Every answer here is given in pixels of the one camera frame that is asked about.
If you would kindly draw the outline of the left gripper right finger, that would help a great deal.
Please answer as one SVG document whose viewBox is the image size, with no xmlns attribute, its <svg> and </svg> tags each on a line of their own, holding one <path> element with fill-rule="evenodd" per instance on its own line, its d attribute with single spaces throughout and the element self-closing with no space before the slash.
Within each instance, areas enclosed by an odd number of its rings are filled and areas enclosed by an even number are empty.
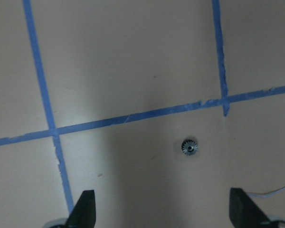
<svg viewBox="0 0 285 228">
<path fill-rule="evenodd" d="M 235 228 L 270 228 L 271 221 L 241 189 L 229 192 L 229 219 Z"/>
</svg>

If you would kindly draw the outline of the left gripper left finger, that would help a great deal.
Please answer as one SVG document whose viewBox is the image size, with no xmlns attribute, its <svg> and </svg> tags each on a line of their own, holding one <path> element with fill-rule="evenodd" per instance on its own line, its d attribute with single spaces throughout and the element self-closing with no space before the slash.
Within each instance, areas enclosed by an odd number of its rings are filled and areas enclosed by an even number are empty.
<svg viewBox="0 0 285 228">
<path fill-rule="evenodd" d="M 94 228 L 96 224 L 95 191 L 85 190 L 68 217 L 67 228 Z"/>
</svg>

